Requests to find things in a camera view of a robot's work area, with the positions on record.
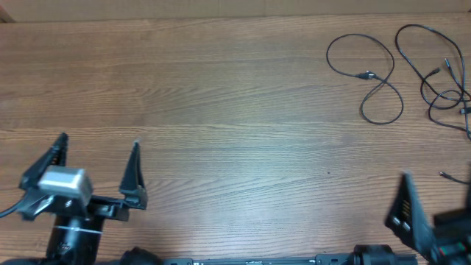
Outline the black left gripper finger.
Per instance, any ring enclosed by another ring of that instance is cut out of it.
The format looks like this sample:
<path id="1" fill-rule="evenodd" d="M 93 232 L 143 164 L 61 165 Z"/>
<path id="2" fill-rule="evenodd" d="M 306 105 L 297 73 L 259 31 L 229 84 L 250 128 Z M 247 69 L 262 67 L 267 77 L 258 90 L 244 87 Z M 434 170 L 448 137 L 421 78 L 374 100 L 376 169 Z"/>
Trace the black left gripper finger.
<path id="1" fill-rule="evenodd" d="M 22 175 L 19 188 L 35 187 L 49 166 L 65 166 L 68 151 L 68 135 L 62 132 L 51 147 Z"/>
<path id="2" fill-rule="evenodd" d="M 146 189 L 141 171 L 141 148 L 138 141 L 133 143 L 119 192 L 124 195 L 126 201 L 146 201 Z"/>

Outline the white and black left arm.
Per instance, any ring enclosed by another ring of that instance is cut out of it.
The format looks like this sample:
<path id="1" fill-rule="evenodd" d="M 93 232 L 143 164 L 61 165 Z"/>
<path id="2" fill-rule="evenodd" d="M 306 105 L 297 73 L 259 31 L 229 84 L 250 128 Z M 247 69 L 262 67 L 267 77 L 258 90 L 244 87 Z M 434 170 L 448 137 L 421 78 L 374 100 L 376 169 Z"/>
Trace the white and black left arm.
<path id="1" fill-rule="evenodd" d="M 24 191 L 16 204 L 1 212 L 6 217 L 19 213 L 34 221 L 42 213 L 55 216 L 46 254 L 42 258 L 11 259 L 10 264 L 94 265 L 107 220 L 126 222 L 130 210 L 145 210 L 148 196 L 141 172 L 141 147 L 134 142 L 119 186 L 121 198 L 93 194 L 91 180 L 84 169 L 66 165 L 68 135 L 61 133 L 49 149 L 23 174 L 19 188 Z M 357 245 L 352 252 L 317 254 L 310 258 L 162 259 L 134 247 L 117 264 L 127 265 L 415 265 L 412 254 L 393 252 L 384 244 Z"/>

